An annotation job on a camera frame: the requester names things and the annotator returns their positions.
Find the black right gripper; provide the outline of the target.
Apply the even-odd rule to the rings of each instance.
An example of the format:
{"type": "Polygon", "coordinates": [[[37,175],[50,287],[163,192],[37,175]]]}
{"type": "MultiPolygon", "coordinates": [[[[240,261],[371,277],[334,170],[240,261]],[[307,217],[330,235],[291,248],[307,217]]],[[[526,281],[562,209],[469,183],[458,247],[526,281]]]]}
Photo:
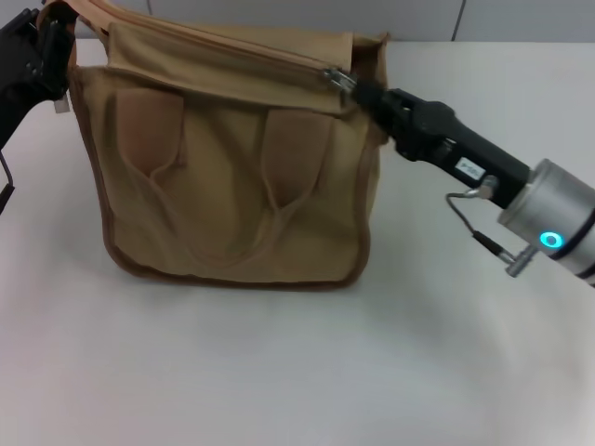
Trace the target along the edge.
{"type": "Polygon", "coordinates": [[[412,162],[433,164],[475,188],[486,176],[498,186],[491,202],[507,208],[527,184],[530,168],[466,127],[452,108],[426,101],[401,89],[358,83],[354,101],[384,133],[389,132],[389,106],[395,108],[392,134],[396,151],[412,162]]]}

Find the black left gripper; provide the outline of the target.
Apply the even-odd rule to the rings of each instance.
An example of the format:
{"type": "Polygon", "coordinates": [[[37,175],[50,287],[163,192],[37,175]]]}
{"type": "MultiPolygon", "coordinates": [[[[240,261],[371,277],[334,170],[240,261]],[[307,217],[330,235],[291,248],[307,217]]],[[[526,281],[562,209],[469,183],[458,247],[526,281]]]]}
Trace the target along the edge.
{"type": "Polygon", "coordinates": [[[68,25],[46,19],[43,57],[37,8],[24,8],[1,29],[1,148],[37,104],[61,99],[74,35],[68,25]]]}

